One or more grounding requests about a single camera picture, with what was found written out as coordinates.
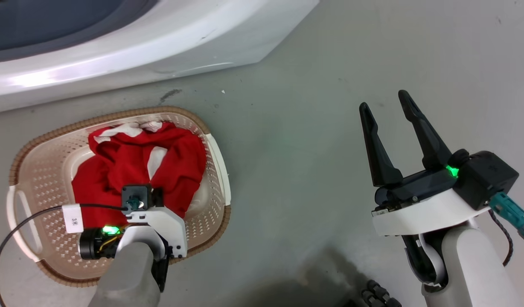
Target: clothing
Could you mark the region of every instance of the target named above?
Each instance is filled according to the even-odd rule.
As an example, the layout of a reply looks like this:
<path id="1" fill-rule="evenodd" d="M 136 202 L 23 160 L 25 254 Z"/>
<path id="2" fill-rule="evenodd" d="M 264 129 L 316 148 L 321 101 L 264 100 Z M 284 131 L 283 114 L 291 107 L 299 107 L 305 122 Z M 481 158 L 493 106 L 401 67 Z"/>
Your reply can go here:
<path id="1" fill-rule="evenodd" d="M 184 218 L 205 170 L 205 147 L 189 130 L 153 121 L 103 128 L 88 137 L 95 156 L 78 167 L 73 179 L 77 203 L 121 206 L 124 185 L 163 189 L 164 205 Z M 84 227 L 122 226 L 123 213 L 82 208 Z"/>

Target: cable connector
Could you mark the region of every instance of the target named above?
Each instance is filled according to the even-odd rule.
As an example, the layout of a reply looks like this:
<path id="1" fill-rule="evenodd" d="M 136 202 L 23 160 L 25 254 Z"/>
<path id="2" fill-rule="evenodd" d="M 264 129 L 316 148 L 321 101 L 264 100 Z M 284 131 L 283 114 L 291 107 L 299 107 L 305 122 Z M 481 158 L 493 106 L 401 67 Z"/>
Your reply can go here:
<path id="1" fill-rule="evenodd" d="M 492 197 L 490 208 L 500 217 L 506 219 L 524 239 L 524 210 L 518 206 L 507 194 L 499 192 Z"/>

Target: washing machine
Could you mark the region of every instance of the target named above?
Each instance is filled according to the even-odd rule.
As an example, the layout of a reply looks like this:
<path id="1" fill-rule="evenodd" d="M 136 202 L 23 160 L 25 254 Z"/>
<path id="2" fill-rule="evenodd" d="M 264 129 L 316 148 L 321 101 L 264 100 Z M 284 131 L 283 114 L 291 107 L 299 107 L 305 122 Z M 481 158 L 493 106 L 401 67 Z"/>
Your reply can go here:
<path id="1" fill-rule="evenodd" d="M 262 60 L 318 0 L 0 0 L 0 111 Z"/>

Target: gray floor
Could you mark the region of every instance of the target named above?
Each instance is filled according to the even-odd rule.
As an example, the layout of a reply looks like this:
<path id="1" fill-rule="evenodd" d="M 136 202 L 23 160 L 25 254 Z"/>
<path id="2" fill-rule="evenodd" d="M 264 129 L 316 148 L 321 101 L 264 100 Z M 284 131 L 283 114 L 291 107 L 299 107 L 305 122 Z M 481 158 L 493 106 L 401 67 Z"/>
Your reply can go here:
<path id="1" fill-rule="evenodd" d="M 363 274 L 422 306 L 402 241 L 371 225 L 358 119 L 367 101 L 393 163 L 422 169 L 399 89 L 452 150 L 492 150 L 520 171 L 511 196 L 524 206 L 524 0 L 328 0 L 259 64 L 0 113 L 0 241 L 8 169 L 26 142 L 97 115 L 176 105 L 217 138 L 233 215 L 219 243 L 170 267 L 161 306 L 332 307 Z M 502 233 L 479 222 L 504 257 Z M 524 242 L 513 237 L 507 271 L 524 299 Z M 13 243 L 0 281 L 9 306 L 82 307 L 94 293 L 49 280 Z"/>

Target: robotic hand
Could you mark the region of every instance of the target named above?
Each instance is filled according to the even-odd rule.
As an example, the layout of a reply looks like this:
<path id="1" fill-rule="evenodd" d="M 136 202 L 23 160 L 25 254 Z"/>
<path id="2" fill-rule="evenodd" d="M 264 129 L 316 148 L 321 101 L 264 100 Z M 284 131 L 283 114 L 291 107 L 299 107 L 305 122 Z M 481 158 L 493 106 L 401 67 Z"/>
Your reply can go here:
<path id="1" fill-rule="evenodd" d="M 184 220 L 163 206 L 161 191 L 150 185 L 124 186 L 122 207 L 126 226 L 86 229 L 79 239 L 82 259 L 114 258 L 90 307 L 155 307 L 169 260 L 186 257 Z"/>
<path id="2" fill-rule="evenodd" d="M 406 119 L 422 147 L 423 171 L 403 177 L 378 137 L 366 103 L 359 107 L 378 205 L 379 235 L 400 235 L 429 307 L 520 306 L 492 244 L 474 217 L 493 210 L 524 239 L 524 211 L 506 193 L 518 172 L 488 151 L 453 155 L 406 91 L 399 91 Z"/>

